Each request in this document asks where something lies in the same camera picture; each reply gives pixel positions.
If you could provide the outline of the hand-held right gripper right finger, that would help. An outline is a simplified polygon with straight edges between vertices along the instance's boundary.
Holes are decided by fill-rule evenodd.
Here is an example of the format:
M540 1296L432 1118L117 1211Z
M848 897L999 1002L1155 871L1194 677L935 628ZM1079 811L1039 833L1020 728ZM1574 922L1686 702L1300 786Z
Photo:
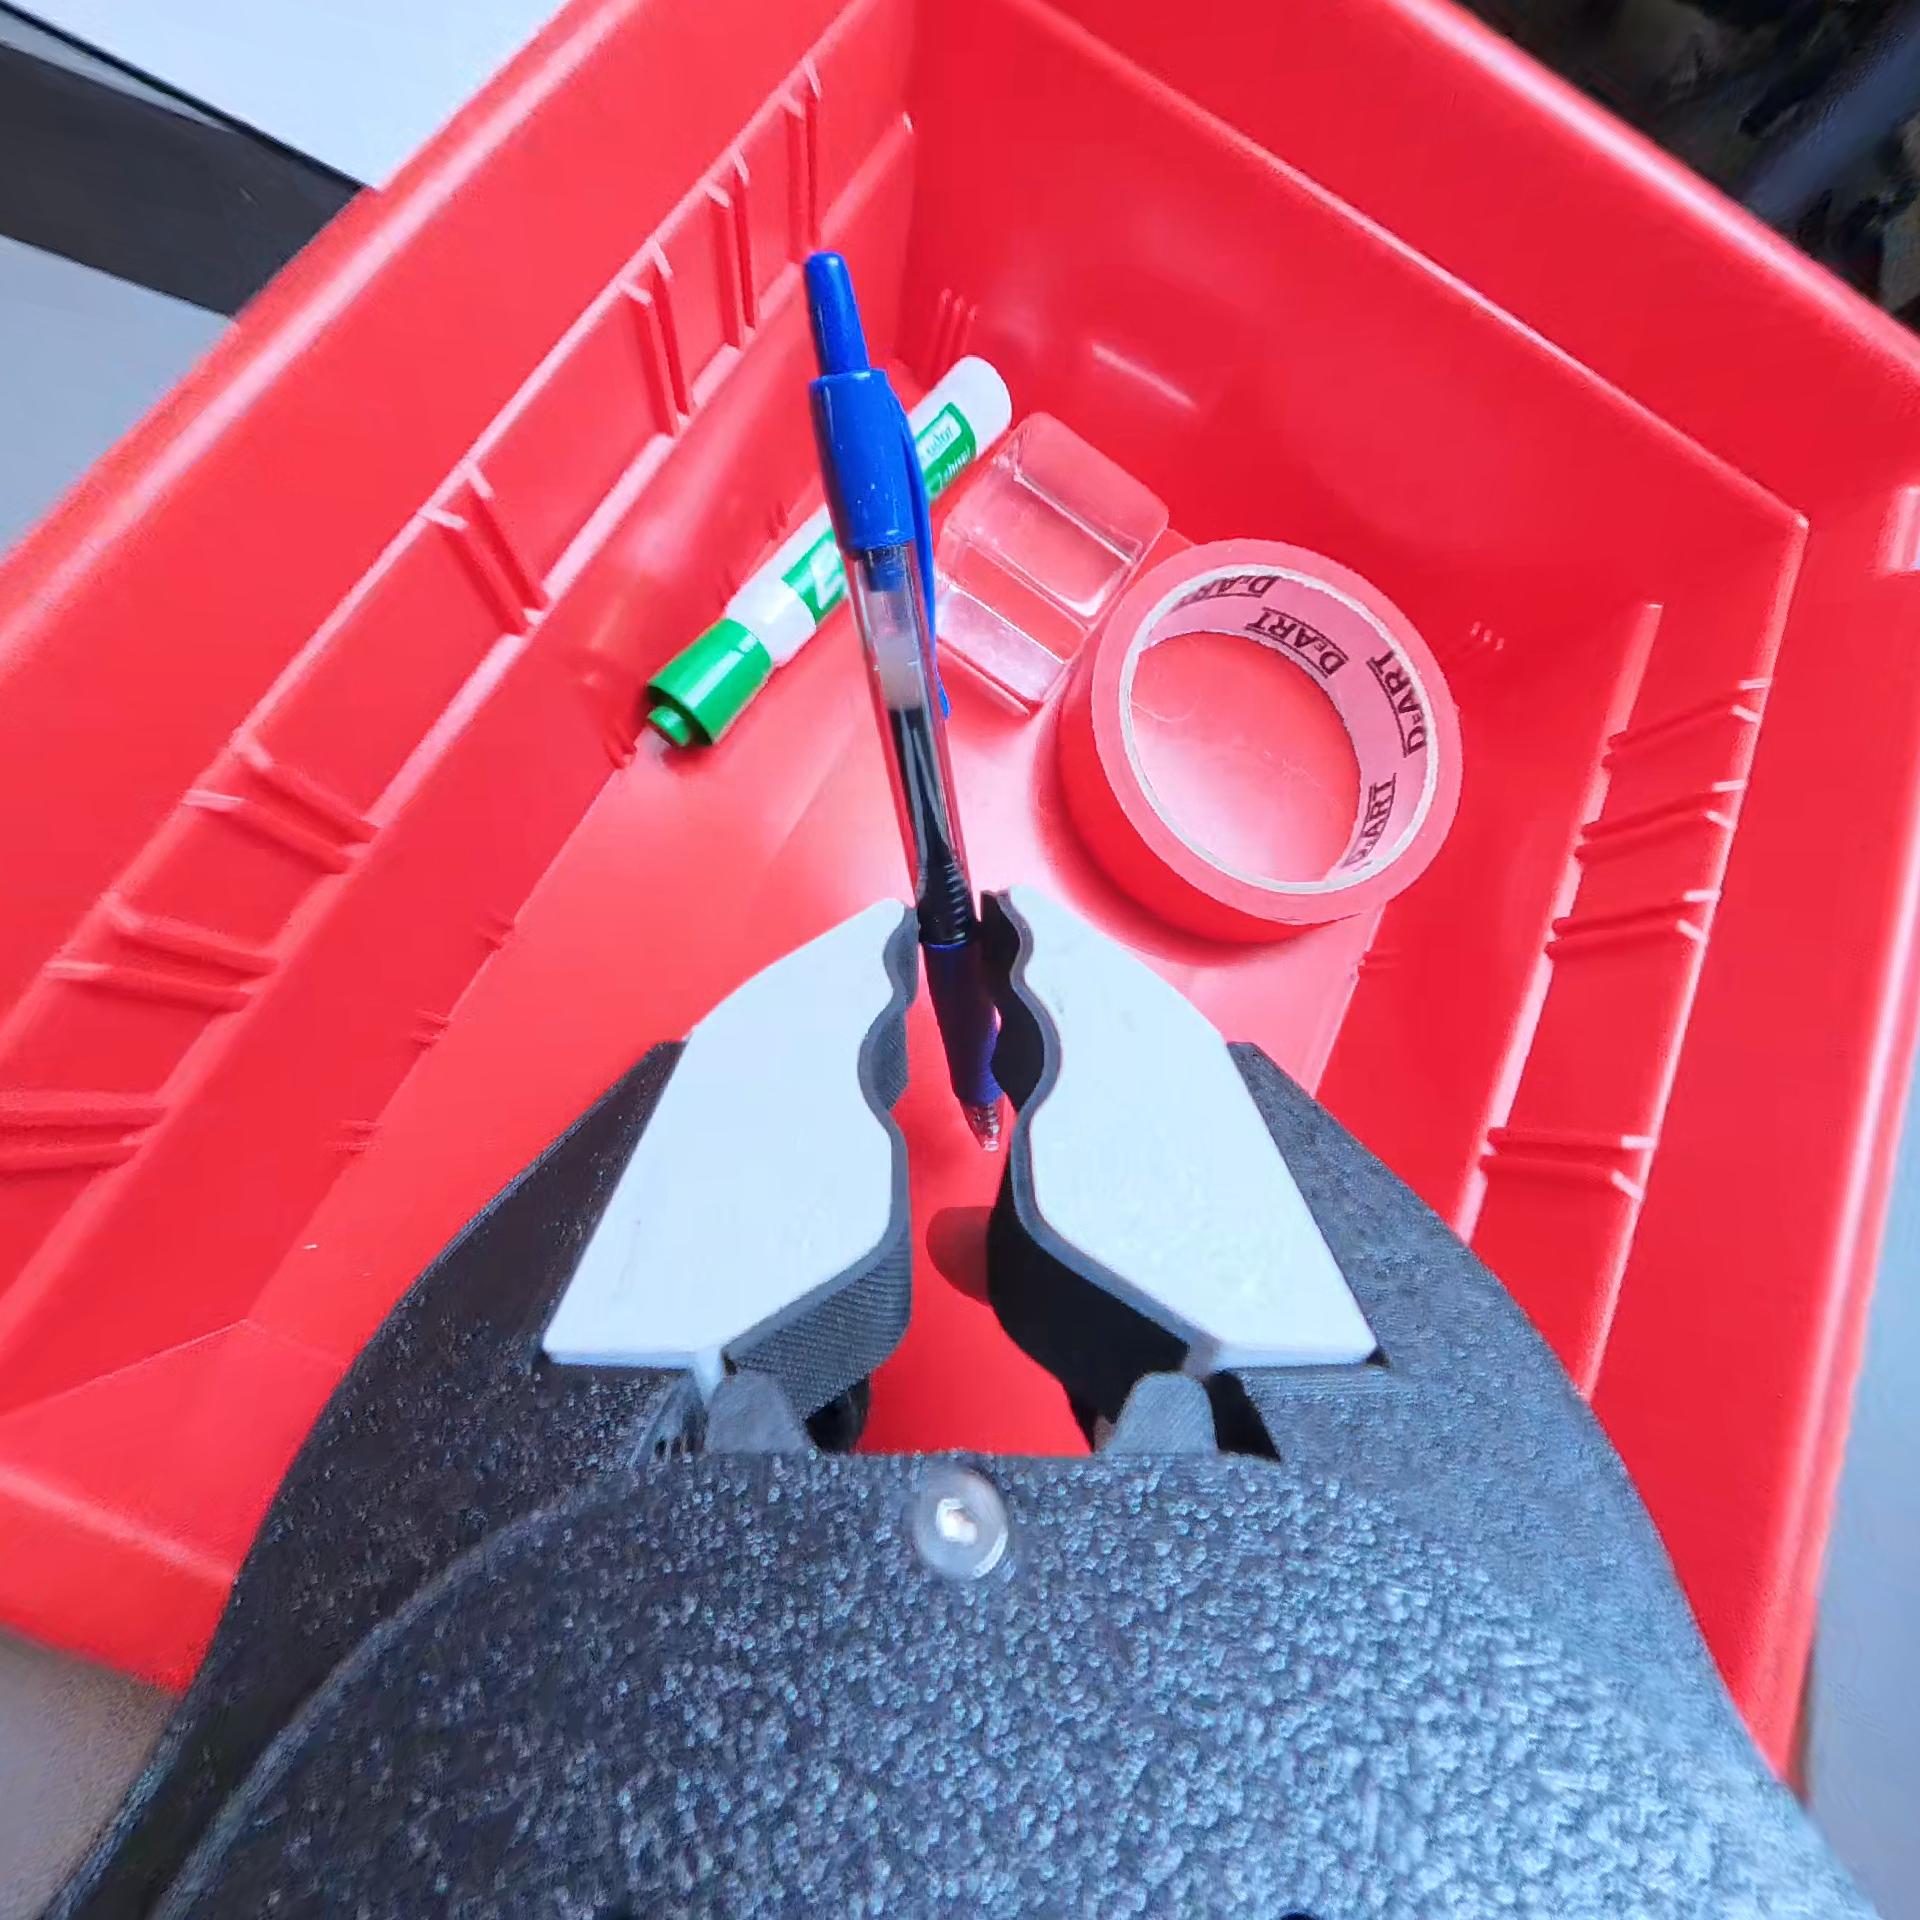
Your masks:
M987 1227L1001 1329L1102 1445L1143 1380L1351 1372L1380 1339L1236 1051L1132 948L1028 884L984 897L1015 1118Z

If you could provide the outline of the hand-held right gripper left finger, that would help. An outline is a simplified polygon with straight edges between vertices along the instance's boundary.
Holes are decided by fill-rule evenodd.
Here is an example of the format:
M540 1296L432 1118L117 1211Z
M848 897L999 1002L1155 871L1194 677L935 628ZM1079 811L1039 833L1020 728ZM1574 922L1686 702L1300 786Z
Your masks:
M866 1378L913 1300L911 909L879 901L685 1038L540 1336L553 1363Z

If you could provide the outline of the red tape roll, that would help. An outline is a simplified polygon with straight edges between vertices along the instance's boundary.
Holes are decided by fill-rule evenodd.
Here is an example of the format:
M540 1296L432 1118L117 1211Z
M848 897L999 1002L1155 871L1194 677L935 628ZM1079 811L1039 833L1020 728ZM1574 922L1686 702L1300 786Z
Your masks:
M1235 868L1176 825L1140 759L1143 660L1193 636L1249 645L1303 677L1356 763L1356 816L1322 876ZM1272 944L1403 897L1459 815L1466 759L1446 677L1364 576L1285 540L1209 540L1148 564L1080 649L1061 700L1069 815L1106 876L1189 935Z

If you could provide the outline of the blue pen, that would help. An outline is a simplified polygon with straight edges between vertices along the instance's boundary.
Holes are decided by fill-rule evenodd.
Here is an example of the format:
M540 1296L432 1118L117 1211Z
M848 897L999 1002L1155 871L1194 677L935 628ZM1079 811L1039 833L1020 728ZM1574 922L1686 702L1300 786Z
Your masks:
M870 357L848 263L805 261L813 432L899 815L948 1082L984 1150L1003 1134L999 1014L965 848L939 664L933 513L907 411Z

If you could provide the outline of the red plastic bin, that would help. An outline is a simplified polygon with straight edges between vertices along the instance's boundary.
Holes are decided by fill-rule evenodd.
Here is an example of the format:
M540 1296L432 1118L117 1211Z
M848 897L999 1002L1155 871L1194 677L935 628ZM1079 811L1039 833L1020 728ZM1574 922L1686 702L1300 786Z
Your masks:
M818 498L803 261L1181 543L1356 573L1459 807L1199 940L952 677L974 872L1506 1283L1788 1760L1916 1034L1916 340L1445 5L575 5L5 556L5 1628L198 1668L443 1244L900 884L850 624L641 697Z

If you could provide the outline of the green white marker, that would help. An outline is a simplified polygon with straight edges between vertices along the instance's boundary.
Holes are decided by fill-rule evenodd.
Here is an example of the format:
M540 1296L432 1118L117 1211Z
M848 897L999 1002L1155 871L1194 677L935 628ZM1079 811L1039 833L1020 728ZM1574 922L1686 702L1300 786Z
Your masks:
M1003 375L978 355L959 359L909 411L928 500L991 452L1013 419ZM732 592L720 619L654 672L642 725L676 751L716 744L846 596L832 516L818 506Z

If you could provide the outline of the clear plastic box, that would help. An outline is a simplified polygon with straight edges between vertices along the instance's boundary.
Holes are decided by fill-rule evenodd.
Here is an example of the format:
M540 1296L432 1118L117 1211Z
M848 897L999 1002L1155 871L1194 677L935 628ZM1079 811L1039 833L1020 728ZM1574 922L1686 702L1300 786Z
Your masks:
M1136 475L1053 414L1023 419L939 532L940 663L1044 709L1169 529Z

